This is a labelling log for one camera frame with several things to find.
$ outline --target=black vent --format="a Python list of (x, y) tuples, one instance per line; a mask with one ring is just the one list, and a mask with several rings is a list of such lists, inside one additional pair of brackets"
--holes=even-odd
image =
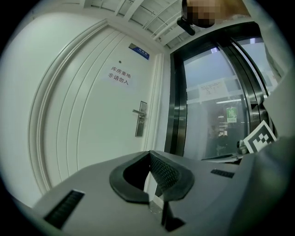
[(72, 190), (44, 219), (61, 229), (83, 196), (84, 193)]
[(217, 170), (217, 169), (212, 170), (211, 173), (215, 174), (215, 175), (220, 175), (223, 177), (228, 177), (228, 178), (233, 178), (233, 176), (234, 176), (233, 172), (221, 171), (221, 170)]

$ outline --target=green sign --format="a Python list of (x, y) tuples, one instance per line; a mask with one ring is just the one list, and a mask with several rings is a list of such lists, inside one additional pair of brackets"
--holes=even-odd
[(236, 123), (236, 108), (226, 109), (227, 123)]

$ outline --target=glass panel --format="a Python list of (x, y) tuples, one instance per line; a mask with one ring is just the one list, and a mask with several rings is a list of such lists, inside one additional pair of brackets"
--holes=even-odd
[[(270, 94), (277, 86), (277, 79), (276, 79), (276, 75), (273, 74), (271, 67), (268, 63), (268, 60), (266, 58), (266, 49), (265, 49), (265, 45), (262, 38), (246, 39), (246, 40), (238, 41), (238, 43), (245, 49), (245, 51), (249, 54), (249, 56), (252, 58), (254, 63), (257, 65), (258, 69), (260, 70), (265, 80), (266, 88)], [(247, 62), (250, 64), (260, 85), (262, 86), (256, 71), (253, 69), (248, 59), (247, 59)]]
[(223, 52), (213, 48), (184, 62), (188, 116), (184, 156), (204, 158), (236, 153), (248, 134), (241, 85)]

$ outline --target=white door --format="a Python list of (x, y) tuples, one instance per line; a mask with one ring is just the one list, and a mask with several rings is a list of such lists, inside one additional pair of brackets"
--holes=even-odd
[[(131, 50), (131, 43), (149, 53), (149, 60)], [(135, 137), (138, 115), (132, 110), (141, 101), (150, 105), (154, 66), (150, 49), (110, 27), (77, 53), (47, 111), (44, 153), (52, 186), (88, 165), (143, 150), (145, 138)]]

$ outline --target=white door frame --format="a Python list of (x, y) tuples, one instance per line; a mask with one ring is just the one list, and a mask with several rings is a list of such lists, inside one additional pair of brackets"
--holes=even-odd
[[(57, 82), (61, 78), (63, 71), (68, 66), (71, 59), (89, 39), (108, 26), (116, 28), (122, 33), (125, 33), (133, 38), (135, 36), (130, 35), (130, 29), (122, 27), (121, 24), (116, 24), (115, 22), (108, 21), (107, 19), (100, 20), (64, 47), (54, 62), (47, 69), (35, 93), (28, 124), (28, 147), (33, 173), (42, 194), (45, 194), (52, 188), (46, 169), (44, 154), (44, 128), (51, 96), (55, 90)], [(155, 147), (159, 122), (159, 101), (162, 90), (163, 67), (164, 54), (160, 53), (156, 55), (154, 65), (152, 92), (148, 101), (148, 117), (143, 137), (143, 144), (141, 147), (142, 151), (149, 151)]]

